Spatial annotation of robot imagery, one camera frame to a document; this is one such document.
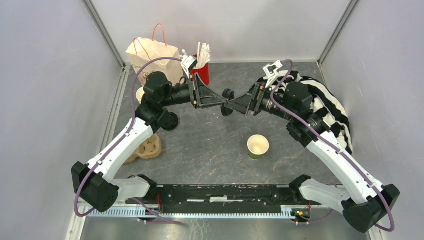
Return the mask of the brown paper takeout bag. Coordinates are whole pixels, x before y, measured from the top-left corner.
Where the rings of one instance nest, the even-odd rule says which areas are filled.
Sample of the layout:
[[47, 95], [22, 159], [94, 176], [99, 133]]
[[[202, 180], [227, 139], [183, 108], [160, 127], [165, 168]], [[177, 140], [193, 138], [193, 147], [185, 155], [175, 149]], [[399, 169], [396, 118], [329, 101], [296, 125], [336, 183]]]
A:
[[177, 47], [166, 42], [165, 32], [162, 33], [163, 39], [155, 40], [157, 27], [162, 27], [158, 23], [152, 33], [152, 37], [137, 37], [125, 51], [131, 66], [136, 73], [150, 61], [153, 63], [147, 65], [138, 76], [142, 85], [147, 82], [147, 77], [153, 72], [162, 72], [173, 85], [180, 82], [184, 76], [181, 67], [180, 51]]

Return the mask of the white wrapped straws bundle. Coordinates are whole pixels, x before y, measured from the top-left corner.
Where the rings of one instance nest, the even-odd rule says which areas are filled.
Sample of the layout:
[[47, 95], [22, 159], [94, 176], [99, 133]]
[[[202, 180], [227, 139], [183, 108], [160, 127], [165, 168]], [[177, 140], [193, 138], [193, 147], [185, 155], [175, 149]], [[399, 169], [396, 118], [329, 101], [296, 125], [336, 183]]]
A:
[[[182, 57], [183, 56], [189, 56], [184, 49], [182, 49], [181, 51], [183, 53]], [[197, 68], [200, 69], [200, 68], [204, 67], [211, 60], [210, 45], [207, 44], [207, 43], [199, 42], [197, 44], [197, 54], [194, 57], [197, 58], [197, 65], [196, 65]]]

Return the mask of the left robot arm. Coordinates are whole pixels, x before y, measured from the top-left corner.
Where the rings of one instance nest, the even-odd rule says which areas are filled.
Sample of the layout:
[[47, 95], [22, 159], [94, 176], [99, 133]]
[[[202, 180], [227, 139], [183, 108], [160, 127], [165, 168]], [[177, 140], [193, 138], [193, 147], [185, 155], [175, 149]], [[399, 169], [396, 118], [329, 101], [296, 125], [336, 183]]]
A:
[[144, 95], [132, 118], [122, 132], [97, 156], [71, 168], [75, 190], [74, 209], [83, 199], [98, 212], [107, 211], [117, 201], [139, 198], [145, 204], [153, 203], [157, 190], [139, 176], [116, 179], [119, 168], [133, 152], [158, 130], [173, 130], [178, 117], [167, 106], [191, 103], [196, 109], [224, 105], [228, 100], [203, 84], [196, 75], [183, 85], [173, 86], [163, 72], [147, 77]]

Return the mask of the cardboard cup carrier tray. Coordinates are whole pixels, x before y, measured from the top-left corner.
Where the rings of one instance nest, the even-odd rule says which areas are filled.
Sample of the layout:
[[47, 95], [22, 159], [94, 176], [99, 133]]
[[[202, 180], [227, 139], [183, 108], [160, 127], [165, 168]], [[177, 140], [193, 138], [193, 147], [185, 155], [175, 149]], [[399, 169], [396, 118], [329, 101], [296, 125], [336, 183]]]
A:
[[144, 141], [125, 161], [125, 163], [131, 163], [136, 158], [144, 160], [153, 159], [158, 157], [162, 152], [162, 141], [157, 134], [154, 134], [149, 139]]

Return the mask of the stack of paper cups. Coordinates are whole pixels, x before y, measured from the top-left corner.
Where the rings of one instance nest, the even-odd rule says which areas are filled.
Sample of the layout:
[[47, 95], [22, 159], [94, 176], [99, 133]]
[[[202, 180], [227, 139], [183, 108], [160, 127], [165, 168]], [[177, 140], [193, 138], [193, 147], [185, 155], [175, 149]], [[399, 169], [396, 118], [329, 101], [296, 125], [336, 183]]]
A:
[[135, 93], [135, 97], [136, 97], [136, 99], [137, 99], [137, 101], [138, 101], [139, 103], [141, 103], [141, 102], [142, 102], [142, 99], [143, 99], [144, 94], [145, 94], [145, 91], [144, 91], [144, 88], [143, 88], [143, 87], [140, 87], [140, 88], [136, 91], [136, 93]]

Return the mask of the green paper coffee cup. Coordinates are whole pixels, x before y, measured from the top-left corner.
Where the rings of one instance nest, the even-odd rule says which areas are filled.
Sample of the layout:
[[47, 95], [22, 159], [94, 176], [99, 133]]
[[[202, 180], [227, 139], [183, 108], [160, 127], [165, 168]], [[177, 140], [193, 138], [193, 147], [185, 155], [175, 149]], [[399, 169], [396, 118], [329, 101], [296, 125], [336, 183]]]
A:
[[253, 160], [262, 158], [269, 150], [270, 144], [266, 137], [256, 134], [247, 140], [248, 156]]

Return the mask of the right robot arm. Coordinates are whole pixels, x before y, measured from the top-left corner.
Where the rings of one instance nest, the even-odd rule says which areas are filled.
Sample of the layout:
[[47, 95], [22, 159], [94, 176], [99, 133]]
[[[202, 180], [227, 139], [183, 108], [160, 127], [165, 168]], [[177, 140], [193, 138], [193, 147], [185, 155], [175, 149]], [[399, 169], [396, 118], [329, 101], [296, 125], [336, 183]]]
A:
[[279, 92], [277, 88], [265, 88], [260, 82], [241, 97], [235, 97], [230, 89], [222, 95], [225, 101], [221, 110], [225, 116], [234, 111], [243, 114], [265, 111], [288, 119], [289, 134], [317, 156], [343, 184], [343, 188], [336, 188], [302, 175], [291, 183], [288, 191], [293, 203], [308, 200], [323, 204], [341, 213], [361, 233], [372, 227], [379, 228], [380, 221], [386, 217], [389, 220], [386, 231], [394, 231], [392, 209], [400, 196], [399, 189], [374, 178], [340, 145], [330, 127], [311, 110], [313, 95], [307, 85], [291, 82]]

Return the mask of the stack of black lids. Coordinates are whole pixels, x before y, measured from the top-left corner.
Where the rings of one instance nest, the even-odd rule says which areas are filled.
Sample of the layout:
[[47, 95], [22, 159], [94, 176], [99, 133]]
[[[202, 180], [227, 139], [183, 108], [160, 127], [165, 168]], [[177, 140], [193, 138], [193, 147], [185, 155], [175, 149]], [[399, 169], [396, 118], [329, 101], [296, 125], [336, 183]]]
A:
[[170, 112], [166, 120], [164, 121], [164, 123], [161, 125], [161, 128], [165, 131], [173, 131], [178, 127], [178, 125], [179, 125], [178, 116], [175, 113]]

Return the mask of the black plastic cup lid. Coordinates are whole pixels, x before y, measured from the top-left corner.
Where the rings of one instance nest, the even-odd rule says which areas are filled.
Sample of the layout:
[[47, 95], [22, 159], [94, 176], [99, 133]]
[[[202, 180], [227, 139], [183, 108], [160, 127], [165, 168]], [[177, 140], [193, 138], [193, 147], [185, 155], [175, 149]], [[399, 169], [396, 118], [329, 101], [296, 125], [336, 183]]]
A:
[[223, 91], [222, 96], [226, 99], [226, 102], [220, 105], [220, 110], [224, 117], [228, 117], [234, 112], [234, 110], [228, 107], [227, 102], [235, 98], [235, 92], [229, 88], [226, 88]]

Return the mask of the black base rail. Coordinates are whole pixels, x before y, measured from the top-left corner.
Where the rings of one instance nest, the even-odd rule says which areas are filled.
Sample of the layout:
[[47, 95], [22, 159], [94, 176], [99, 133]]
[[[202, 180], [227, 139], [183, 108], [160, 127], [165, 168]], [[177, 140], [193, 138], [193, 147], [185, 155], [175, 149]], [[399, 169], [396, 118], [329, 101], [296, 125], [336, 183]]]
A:
[[276, 184], [164, 184], [152, 187], [140, 201], [160, 205], [165, 214], [274, 214], [282, 206], [305, 209], [318, 205], [288, 185]]

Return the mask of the black white striped cloth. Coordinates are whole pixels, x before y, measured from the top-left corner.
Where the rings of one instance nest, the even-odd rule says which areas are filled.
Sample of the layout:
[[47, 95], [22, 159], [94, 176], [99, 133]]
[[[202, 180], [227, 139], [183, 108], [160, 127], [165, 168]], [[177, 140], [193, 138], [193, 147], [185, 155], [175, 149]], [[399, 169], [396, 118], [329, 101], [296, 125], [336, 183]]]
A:
[[287, 70], [281, 70], [278, 72], [278, 75], [279, 77], [277, 81], [267, 87], [266, 90], [271, 92], [285, 75], [288, 76], [281, 86], [275, 91], [275, 99], [277, 98], [277, 94], [284, 94], [288, 84], [290, 83], [297, 82], [306, 85], [308, 92], [313, 97], [310, 104], [310, 110], [323, 120], [341, 147], [343, 147], [345, 151], [351, 155], [353, 153], [353, 144], [350, 133], [349, 118], [340, 101], [323, 83], [309, 76], [301, 76], [298, 71], [292, 70], [291, 72], [288, 72]]

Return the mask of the red cup holder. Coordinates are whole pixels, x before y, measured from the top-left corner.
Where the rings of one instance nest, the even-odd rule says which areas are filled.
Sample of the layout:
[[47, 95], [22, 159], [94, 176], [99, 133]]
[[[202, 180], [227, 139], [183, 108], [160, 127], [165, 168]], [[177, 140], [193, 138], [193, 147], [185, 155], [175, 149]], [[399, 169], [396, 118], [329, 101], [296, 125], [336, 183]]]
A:
[[202, 68], [197, 68], [197, 64], [195, 64], [195, 67], [190, 69], [190, 76], [198, 73], [200, 79], [204, 83], [204, 85], [209, 86], [210, 84], [210, 71], [209, 71], [209, 63], [207, 63]]

